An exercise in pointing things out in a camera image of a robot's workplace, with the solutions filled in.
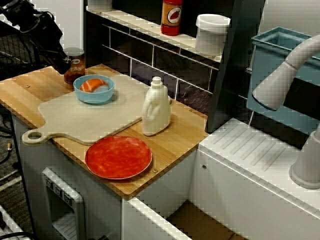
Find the white lid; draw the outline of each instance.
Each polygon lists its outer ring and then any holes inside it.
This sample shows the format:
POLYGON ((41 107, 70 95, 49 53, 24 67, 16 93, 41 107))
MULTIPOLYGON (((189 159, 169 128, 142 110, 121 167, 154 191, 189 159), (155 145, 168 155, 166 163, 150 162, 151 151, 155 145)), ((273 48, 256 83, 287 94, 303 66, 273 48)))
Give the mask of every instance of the white lid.
POLYGON ((151 82, 151 87, 153 89, 159 89, 162 86, 162 81, 161 81, 161 77, 159 76, 155 76, 154 78, 152 78, 152 82, 151 82))
POLYGON ((85 53, 83 49, 77 48, 77 47, 68 47, 63 51, 67 56, 70 56, 70 57, 78 57, 85 53))
POLYGON ((196 19, 196 26, 213 33, 227 33, 230 18, 217 14, 201 14, 196 19))

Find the cutting board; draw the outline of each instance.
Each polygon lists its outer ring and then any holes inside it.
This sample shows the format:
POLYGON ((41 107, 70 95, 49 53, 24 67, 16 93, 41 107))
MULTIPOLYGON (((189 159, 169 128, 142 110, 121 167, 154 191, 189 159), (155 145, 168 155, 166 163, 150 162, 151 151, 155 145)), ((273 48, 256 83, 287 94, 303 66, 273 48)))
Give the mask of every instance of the cutting board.
POLYGON ((106 104, 82 102, 74 91, 40 104, 45 124, 23 134, 23 143, 38 146, 53 137, 66 137, 91 145, 139 122, 149 86, 123 74, 111 79, 114 90, 106 104))

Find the cutting board handle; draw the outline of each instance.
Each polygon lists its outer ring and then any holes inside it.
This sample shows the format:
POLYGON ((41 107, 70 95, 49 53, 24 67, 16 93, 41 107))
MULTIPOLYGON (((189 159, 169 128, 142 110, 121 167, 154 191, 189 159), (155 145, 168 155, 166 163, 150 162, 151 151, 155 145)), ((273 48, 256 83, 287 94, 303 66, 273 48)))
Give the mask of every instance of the cutting board handle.
POLYGON ((41 129, 42 127, 25 132, 22 135, 23 143, 27 146, 35 147, 35 146, 44 144, 46 141, 48 141, 53 137, 56 137, 54 132, 47 132, 41 129))

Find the red plate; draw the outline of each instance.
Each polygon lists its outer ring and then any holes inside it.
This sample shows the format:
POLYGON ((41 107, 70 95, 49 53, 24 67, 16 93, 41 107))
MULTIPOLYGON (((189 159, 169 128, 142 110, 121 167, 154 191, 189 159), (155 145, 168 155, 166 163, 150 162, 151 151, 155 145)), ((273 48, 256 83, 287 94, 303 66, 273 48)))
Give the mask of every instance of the red plate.
POLYGON ((105 179, 128 179, 151 163, 149 147, 130 136, 107 136, 94 143, 85 154, 85 163, 95 175, 105 179))

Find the plastic bottle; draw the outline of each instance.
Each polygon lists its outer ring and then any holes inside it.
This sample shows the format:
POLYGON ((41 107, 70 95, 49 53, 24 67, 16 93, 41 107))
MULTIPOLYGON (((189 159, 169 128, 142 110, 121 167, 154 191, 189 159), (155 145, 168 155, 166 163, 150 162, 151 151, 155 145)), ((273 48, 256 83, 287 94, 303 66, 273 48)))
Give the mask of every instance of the plastic bottle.
POLYGON ((169 36, 179 35, 183 0, 163 0, 161 33, 169 36))
POLYGON ((168 88, 163 85, 161 77, 155 76, 142 107, 142 133, 151 136, 160 132, 169 125, 170 118, 168 88))

